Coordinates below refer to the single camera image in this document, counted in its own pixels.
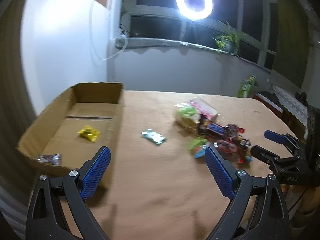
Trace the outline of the person's right hand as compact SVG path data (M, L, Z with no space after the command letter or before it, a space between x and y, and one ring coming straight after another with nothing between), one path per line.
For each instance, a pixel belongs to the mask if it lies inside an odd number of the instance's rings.
M281 185L285 197L289 217L296 212L312 213L319 206L319 187L301 185Z

